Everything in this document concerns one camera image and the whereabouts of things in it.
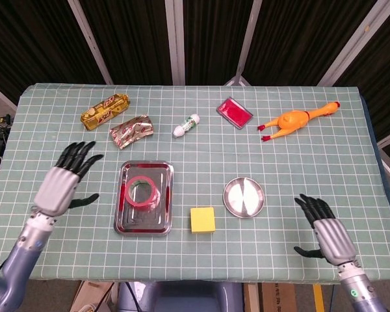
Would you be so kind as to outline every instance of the white bottle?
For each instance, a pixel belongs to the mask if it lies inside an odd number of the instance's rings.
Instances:
[[[189,129],[192,129],[196,125],[198,125],[200,122],[200,117],[197,114],[192,114],[190,117],[188,117],[184,123],[177,126],[172,133],[175,138],[182,137],[185,132],[187,132]]]

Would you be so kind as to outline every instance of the round metal dish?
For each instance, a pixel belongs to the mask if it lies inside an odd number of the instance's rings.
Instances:
[[[248,177],[231,180],[224,189],[224,205],[239,218],[257,215],[265,203],[265,193],[260,185]]]

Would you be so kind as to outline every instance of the sticky note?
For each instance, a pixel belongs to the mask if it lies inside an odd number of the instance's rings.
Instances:
[[[214,207],[190,209],[190,228],[193,233],[210,233],[215,231]]]

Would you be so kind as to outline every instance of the gold wrapper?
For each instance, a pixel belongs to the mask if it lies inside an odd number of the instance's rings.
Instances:
[[[112,129],[110,134],[117,146],[122,150],[127,145],[153,134],[153,125],[148,115],[134,117]]]
[[[129,104],[127,94],[115,94],[82,113],[81,122],[87,130],[94,130],[99,125],[104,124],[106,121],[128,109]]]

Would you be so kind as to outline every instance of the rubber chicken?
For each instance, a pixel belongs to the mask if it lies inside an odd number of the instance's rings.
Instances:
[[[320,109],[311,110],[307,112],[305,110],[292,110],[291,112],[286,112],[285,114],[280,115],[276,119],[273,119],[271,122],[265,123],[257,127],[257,130],[263,130],[272,125],[278,125],[280,130],[279,132],[273,135],[264,135],[261,140],[266,142],[272,138],[282,137],[283,135],[289,135],[293,131],[296,131],[299,128],[304,127],[308,121],[315,117],[327,116],[338,111],[340,107],[339,102],[330,102]]]

